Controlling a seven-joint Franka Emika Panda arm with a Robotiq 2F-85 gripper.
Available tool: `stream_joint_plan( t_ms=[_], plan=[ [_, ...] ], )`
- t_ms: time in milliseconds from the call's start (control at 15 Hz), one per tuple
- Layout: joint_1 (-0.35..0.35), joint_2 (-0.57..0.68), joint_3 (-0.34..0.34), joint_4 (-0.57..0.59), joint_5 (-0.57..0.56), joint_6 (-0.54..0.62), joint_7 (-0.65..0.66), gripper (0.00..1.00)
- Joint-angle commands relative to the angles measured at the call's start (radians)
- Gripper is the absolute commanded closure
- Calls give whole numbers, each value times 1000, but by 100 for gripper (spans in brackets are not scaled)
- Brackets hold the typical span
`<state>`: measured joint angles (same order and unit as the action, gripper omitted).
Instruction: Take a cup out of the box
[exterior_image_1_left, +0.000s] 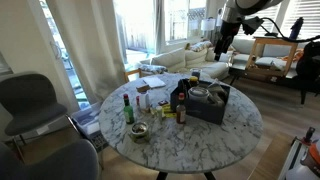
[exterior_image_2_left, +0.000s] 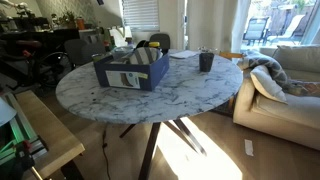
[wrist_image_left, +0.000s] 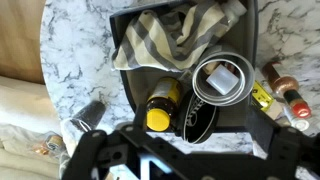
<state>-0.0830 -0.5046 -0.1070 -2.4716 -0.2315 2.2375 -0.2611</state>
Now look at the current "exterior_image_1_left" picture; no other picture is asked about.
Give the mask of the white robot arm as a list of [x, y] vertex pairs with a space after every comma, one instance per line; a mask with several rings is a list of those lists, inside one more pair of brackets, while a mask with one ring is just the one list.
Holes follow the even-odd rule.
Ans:
[[222, 53], [226, 53], [238, 34], [243, 28], [245, 35], [252, 35], [264, 22], [262, 18], [254, 17], [246, 19], [246, 16], [258, 11], [278, 5], [282, 0], [227, 0], [222, 13], [221, 37], [214, 49], [215, 60], [219, 61]]

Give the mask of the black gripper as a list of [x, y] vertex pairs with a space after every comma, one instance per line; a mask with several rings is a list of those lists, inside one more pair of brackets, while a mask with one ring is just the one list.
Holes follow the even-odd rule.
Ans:
[[220, 29], [221, 37], [215, 47], [215, 57], [214, 60], [221, 60], [222, 56], [227, 53], [227, 50], [232, 43], [234, 37], [238, 34], [240, 28], [240, 23], [229, 23], [226, 21], [222, 22]]

